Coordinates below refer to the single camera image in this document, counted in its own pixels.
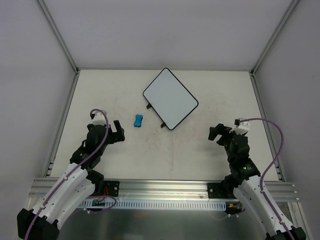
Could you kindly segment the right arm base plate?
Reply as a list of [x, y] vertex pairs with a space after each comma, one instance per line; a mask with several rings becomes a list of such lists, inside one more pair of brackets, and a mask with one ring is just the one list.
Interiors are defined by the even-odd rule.
[[233, 194], [234, 186], [227, 182], [207, 183], [207, 195], [209, 199], [236, 199]]

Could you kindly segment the small black-framed whiteboard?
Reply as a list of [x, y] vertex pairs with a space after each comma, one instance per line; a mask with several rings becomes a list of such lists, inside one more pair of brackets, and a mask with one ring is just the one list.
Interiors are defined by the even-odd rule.
[[168, 130], [174, 130], [199, 105], [199, 101], [168, 68], [164, 68], [142, 93]]

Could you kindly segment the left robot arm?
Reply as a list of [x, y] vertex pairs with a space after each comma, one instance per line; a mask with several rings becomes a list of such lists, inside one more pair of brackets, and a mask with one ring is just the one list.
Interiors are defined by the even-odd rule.
[[91, 195], [102, 195], [104, 175], [94, 168], [108, 145], [123, 142], [125, 130], [114, 120], [116, 131], [107, 124], [91, 123], [80, 147], [72, 154], [62, 176], [31, 209], [17, 215], [18, 237], [22, 240], [56, 240], [66, 220]]

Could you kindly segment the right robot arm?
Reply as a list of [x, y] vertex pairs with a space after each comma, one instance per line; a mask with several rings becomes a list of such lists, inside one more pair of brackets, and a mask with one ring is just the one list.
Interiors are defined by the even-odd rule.
[[305, 240], [301, 227], [283, 214], [269, 193], [263, 177], [250, 158], [247, 132], [250, 124], [236, 120], [231, 128], [219, 123], [209, 128], [208, 139], [216, 141], [226, 152], [230, 174], [215, 186], [207, 184], [208, 197], [235, 198], [250, 217], [260, 225], [267, 240]]

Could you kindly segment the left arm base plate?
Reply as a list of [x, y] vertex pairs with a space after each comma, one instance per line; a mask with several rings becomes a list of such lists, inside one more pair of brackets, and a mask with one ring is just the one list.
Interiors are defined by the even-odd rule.
[[118, 197], [120, 190], [120, 182], [113, 180], [100, 181], [93, 192], [93, 196], [111, 196]]

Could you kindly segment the blue whiteboard eraser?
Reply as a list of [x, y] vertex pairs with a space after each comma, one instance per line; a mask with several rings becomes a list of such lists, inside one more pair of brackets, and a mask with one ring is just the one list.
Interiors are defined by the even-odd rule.
[[135, 128], [140, 128], [142, 126], [144, 116], [142, 114], [136, 114], [133, 126]]

